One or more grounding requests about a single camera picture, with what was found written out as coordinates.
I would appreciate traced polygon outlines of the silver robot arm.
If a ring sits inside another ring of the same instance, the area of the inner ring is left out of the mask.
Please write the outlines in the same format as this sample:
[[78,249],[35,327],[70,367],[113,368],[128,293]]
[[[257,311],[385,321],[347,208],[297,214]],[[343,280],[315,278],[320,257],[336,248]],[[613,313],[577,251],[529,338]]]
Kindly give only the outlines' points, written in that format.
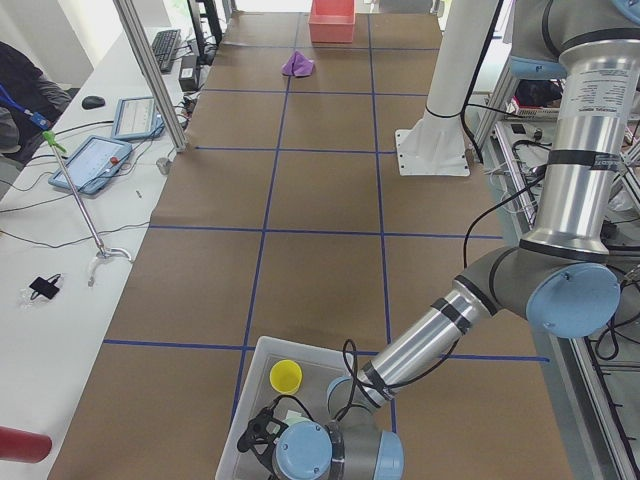
[[520,77],[565,77],[533,228],[515,247],[466,266],[409,330],[327,390],[330,422],[284,429],[271,450],[276,479],[398,479],[400,439],[373,415],[440,366],[480,320],[509,310],[560,338],[587,336],[616,312],[621,288],[600,231],[639,81],[635,1],[520,1],[512,60]]

